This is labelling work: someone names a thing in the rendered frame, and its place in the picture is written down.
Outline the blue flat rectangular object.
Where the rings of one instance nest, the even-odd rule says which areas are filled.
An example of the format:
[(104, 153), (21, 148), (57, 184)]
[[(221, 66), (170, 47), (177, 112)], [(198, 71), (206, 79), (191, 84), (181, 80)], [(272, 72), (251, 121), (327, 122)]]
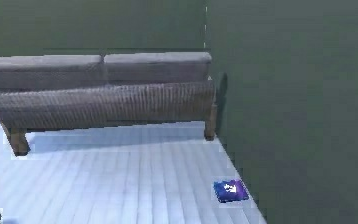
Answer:
[(249, 194), (241, 180), (220, 181), (213, 184), (213, 189), (220, 203), (248, 200)]

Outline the grey sofa wooden tan legs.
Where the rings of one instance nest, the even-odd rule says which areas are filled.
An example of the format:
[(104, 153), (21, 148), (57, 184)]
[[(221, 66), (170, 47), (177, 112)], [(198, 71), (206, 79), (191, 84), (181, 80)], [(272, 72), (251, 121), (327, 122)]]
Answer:
[(16, 156), (29, 132), (201, 121), (216, 135), (208, 52), (0, 56), (0, 124)]

